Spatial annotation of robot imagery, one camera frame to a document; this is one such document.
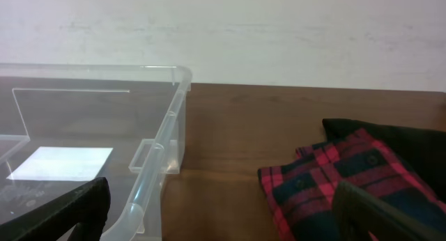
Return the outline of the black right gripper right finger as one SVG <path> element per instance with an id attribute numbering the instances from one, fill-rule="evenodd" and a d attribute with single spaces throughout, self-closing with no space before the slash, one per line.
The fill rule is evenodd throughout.
<path id="1" fill-rule="evenodd" d="M 439 241 L 445 234 L 341 181 L 332 200 L 332 213 L 342 240 Z"/>

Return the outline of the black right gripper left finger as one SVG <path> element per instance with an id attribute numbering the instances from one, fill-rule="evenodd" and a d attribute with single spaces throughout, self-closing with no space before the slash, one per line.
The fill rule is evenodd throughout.
<path id="1" fill-rule="evenodd" d="M 111 205 L 105 177 L 95 178 L 64 195 L 1 225 L 2 241 L 99 240 Z"/>

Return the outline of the red plaid flannel shirt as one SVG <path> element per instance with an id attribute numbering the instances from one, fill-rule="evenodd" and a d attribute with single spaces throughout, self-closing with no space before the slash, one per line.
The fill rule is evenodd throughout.
<path id="1" fill-rule="evenodd" d="M 282 240 L 339 240 L 332 200 L 343 180 L 445 231 L 445 204 L 439 196 L 406 161 L 366 130 L 301 147 L 296 153 L 290 164 L 257 171 Z"/>

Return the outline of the clear plastic storage container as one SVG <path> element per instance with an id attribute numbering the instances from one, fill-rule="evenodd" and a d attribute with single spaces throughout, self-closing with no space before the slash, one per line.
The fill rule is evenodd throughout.
<path id="1" fill-rule="evenodd" d="M 99 240 L 160 240 L 191 81 L 178 66 L 2 64 L 1 225 L 105 177 Z"/>

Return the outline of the large black garment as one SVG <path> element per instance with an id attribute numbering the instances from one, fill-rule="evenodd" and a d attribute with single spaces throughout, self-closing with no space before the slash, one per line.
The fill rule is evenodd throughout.
<path id="1" fill-rule="evenodd" d="M 327 140 L 346 137 L 358 129 L 386 143 L 445 201 L 445 133 L 413 127 L 379 125 L 360 120 L 324 118 Z"/>

